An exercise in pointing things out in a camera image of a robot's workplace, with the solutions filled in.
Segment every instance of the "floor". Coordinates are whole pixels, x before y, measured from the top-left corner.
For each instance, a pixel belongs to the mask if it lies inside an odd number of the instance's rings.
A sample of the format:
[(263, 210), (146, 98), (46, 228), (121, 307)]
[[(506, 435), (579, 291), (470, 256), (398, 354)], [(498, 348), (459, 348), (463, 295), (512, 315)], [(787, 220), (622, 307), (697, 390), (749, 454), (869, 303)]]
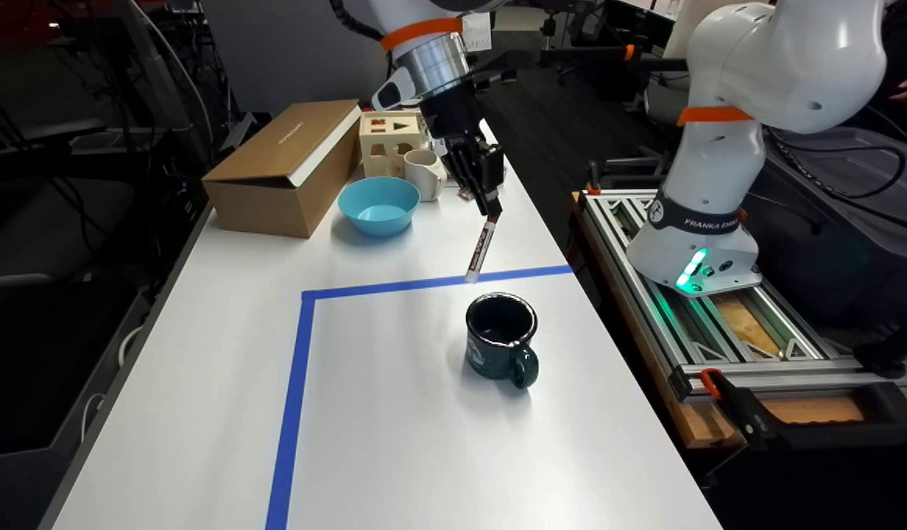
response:
[[(569, 248), (569, 194), (604, 157), (669, 153), (671, 138), (622, 110), (612, 72), (520, 72), (479, 94), (482, 113), (523, 179), (554, 239)], [(579, 272), (622, 350), (632, 350), (612, 303)], [(629, 363), (647, 396), (644, 369)], [(907, 530), (907, 447), (824, 454), (684, 451), (722, 524), (730, 530)]]

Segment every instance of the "mug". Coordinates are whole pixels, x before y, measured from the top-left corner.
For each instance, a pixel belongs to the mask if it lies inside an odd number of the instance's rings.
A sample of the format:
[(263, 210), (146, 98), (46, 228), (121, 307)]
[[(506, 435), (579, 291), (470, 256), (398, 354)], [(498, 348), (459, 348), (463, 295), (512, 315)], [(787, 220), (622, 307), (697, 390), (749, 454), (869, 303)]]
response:
[(465, 360), (488, 381), (512, 381), (526, 390), (538, 376), (538, 357), (531, 348), (538, 315), (516, 295), (482, 295), (465, 309)]
[(432, 151), (406, 151), (404, 178), (419, 189), (420, 203), (437, 203), (441, 164)]

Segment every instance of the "green light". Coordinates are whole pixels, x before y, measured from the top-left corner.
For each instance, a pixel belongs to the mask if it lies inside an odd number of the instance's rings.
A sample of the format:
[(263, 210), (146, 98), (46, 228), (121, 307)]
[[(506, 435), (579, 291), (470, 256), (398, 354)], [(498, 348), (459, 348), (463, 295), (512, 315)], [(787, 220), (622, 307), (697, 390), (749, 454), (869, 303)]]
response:
[(690, 265), (684, 269), (684, 275), (678, 276), (678, 288), (684, 288), (684, 291), (697, 291), (697, 285), (691, 284), (691, 275), (702, 269), (702, 262), (707, 262), (707, 256), (709, 256), (709, 251), (707, 248), (702, 248), (702, 251), (694, 251), (694, 256), (690, 260)]

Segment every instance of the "mug handle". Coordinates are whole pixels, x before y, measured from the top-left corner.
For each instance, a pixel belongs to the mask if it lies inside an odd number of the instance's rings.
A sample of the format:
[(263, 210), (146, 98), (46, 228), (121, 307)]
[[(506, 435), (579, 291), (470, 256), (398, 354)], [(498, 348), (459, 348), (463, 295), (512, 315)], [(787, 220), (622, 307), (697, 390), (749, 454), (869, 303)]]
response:
[(526, 390), (531, 384), (538, 381), (538, 357), (535, 357), (534, 348), (512, 350), (509, 366), (512, 366), (512, 385), (516, 390)]

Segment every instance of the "teal bowl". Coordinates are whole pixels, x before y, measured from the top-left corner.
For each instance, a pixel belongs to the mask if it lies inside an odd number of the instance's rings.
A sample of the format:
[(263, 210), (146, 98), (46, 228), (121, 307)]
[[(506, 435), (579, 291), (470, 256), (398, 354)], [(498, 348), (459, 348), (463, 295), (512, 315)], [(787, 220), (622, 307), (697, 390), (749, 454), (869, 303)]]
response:
[(398, 178), (366, 178), (339, 194), (339, 212), (366, 235), (389, 239), (413, 228), (419, 189)]

